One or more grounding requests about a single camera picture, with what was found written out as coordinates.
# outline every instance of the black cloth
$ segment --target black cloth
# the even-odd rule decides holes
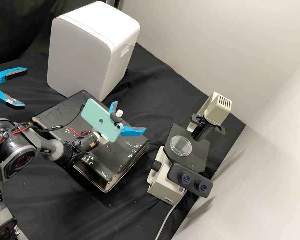
[[[0,104],[0,118],[29,121],[64,99],[47,85],[46,55],[4,63],[0,70],[12,67],[26,67],[28,75],[2,84],[1,90],[23,101],[26,109],[13,110]],[[197,112],[206,99],[205,94],[137,44],[124,78],[103,103],[109,107],[117,100],[127,122],[147,127],[144,135],[150,147],[146,154],[109,193],[86,191],[59,166],[38,156],[4,183],[7,206],[22,231],[36,240],[153,240],[171,206],[147,193],[150,166],[172,123],[186,127],[189,115]],[[230,114],[224,126],[226,136],[211,132],[207,137],[211,144],[203,174],[208,178],[245,125]],[[160,239],[173,236],[196,199],[187,192],[169,217]]]
[[[18,58],[30,45],[28,53],[47,51],[52,19],[92,2],[95,0],[0,0],[0,63]]]

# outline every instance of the petri dish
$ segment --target petri dish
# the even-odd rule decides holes
[[[192,152],[191,142],[187,138],[179,135],[171,138],[170,148],[175,154],[181,157],[186,157]]]

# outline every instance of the mint green iphone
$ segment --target mint green iphone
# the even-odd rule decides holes
[[[81,117],[110,142],[115,142],[123,130],[123,124],[115,124],[110,118],[110,113],[91,98],[86,102],[81,112]]]

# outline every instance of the white backdrop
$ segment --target white backdrop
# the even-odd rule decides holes
[[[300,240],[300,69],[243,130],[173,240]]]
[[[300,66],[300,0],[121,0],[138,43],[249,123]]]

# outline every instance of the white cable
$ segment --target white cable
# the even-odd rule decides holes
[[[173,207],[172,207],[172,208],[170,209],[170,211],[168,212],[166,218],[164,219],[164,221],[163,221],[163,223],[162,223],[162,225],[161,225],[161,228],[160,228],[160,230],[159,230],[159,232],[158,232],[158,234],[157,234],[155,240],[158,240],[158,238],[159,238],[159,236],[160,236],[160,233],[161,233],[161,231],[162,231],[164,225],[166,224],[166,221],[167,221],[168,217],[170,216],[170,214],[172,213],[172,211],[174,210],[174,208],[178,205],[178,203],[179,203],[180,200],[183,198],[183,196],[186,194],[186,192],[187,192],[187,190],[184,190],[184,193],[183,193],[182,197],[177,201],[177,203],[176,203],[175,205],[173,205]]]

